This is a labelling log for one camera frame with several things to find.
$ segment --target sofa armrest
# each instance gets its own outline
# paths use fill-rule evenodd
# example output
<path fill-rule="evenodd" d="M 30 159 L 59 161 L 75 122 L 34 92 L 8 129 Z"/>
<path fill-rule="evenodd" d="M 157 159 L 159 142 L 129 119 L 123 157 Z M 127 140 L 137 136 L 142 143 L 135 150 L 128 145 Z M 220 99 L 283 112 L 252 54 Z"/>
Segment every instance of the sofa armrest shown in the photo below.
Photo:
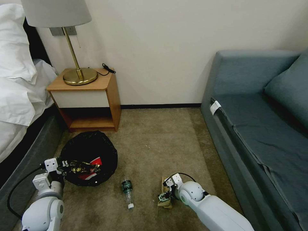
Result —
<path fill-rule="evenodd" d="M 299 57 L 286 50 L 224 50 L 216 53 L 202 103 L 222 94 L 262 92 L 266 84 Z"/>

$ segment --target green bottle label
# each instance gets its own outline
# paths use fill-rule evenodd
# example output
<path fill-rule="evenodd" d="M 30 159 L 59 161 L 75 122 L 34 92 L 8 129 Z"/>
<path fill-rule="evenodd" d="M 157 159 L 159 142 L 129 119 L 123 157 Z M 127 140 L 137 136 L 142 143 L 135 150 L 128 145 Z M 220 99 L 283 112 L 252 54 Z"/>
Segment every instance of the green bottle label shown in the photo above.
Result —
<path fill-rule="evenodd" d="M 127 191 L 128 189 L 133 189 L 132 183 L 130 180 L 122 182 L 122 190 L 123 192 Z"/>

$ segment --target white wall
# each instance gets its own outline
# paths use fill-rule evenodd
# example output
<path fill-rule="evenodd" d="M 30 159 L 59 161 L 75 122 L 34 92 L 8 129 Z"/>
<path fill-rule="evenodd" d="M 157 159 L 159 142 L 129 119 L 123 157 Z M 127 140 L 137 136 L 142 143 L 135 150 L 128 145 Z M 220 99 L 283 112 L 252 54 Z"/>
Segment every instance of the white wall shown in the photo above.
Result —
<path fill-rule="evenodd" d="M 19 0 L 0 0 L 19 2 Z M 80 66 L 117 71 L 122 104 L 200 103 L 215 52 L 308 45 L 307 0 L 86 0 L 72 36 Z M 53 66 L 74 67 L 64 37 L 39 28 Z"/>

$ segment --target beige carpet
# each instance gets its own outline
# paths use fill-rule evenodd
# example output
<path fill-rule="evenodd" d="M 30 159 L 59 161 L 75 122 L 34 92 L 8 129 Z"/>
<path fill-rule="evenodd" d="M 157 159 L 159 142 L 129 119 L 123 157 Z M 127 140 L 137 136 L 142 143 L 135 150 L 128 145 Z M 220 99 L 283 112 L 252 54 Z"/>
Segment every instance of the beige carpet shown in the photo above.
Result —
<path fill-rule="evenodd" d="M 161 177 L 176 172 L 191 175 L 241 212 L 199 108 L 122 110 L 119 131 L 105 133 L 118 151 L 118 168 L 97 187 L 66 182 L 61 231 L 207 230 L 180 201 L 171 210 L 157 207 Z M 56 156 L 77 134 L 63 134 Z M 132 211 L 121 190 L 124 178 L 133 184 Z"/>

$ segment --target power cord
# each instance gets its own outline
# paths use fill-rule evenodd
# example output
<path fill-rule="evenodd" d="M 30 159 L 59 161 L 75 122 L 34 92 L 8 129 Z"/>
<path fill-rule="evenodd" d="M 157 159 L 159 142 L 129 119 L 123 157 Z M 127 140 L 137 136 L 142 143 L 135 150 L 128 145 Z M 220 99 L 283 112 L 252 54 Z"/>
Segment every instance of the power cord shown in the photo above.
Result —
<path fill-rule="evenodd" d="M 110 69 L 106 64 L 103 63 L 102 65 L 103 65 L 103 68 L 106 69 L 106 70 L 108 71 L 108 73 L 107 73 L 107 74 L 102 74 L 102 73 L 99 73 L 99 72 L 98 72 L 100 75 L 106 76 L 106 75 L 108 75 L 109 73 L 113 73 L 113 74 L 116 73 L 116 71 Z"/>
<path fill-rule="evenodd" d="M 172 174 L 171 176 L 169 176 L 169 177 L 163 182 L 163 185 L 164 185 L 164 186 L 167 186 L 166 182 L 167 182 L 173 175 L 175 175 L 175 174 L 177 174 L 177 173 L 174 173 L 174 174 Z M 194 182 L 196 182 L 194 178 L 192 178 L 190 175 L 188 175 L 188 174 L 186 174 L 186 173 L 178 173 L 178 174 L 188 176 L 188 177 L 191 178 Z"/>
<path fill-rule="evenodd" d="M 43 169 L 42 167 L 42 164 L 40 165 L 40 167 L 34 169 L 33 171 L 29 172 L 25 177 L 23 177 L 19 182 L 17 182 L 17 184 L 15 184 L 15 186 L 12 188 L 12 190 L 10 191 L 8 197 L 7 197 L 7 200 L 6 200 L 6 205 L 7 205 L 7 208 L 9 209 L 9 211 L 14 214 L 19 220 L 22 219 L 22 216 L 19 215 L 16 211 L 14 211 L 11 207 L 11 196 L 14 192 L 14 190 L 17 188 L 17 186 L 22 182 L 24 181 L 28 176 L 30 176 L 32 173 L 36 172 L 37 170 L 40 170 L 40 169 Z"/>

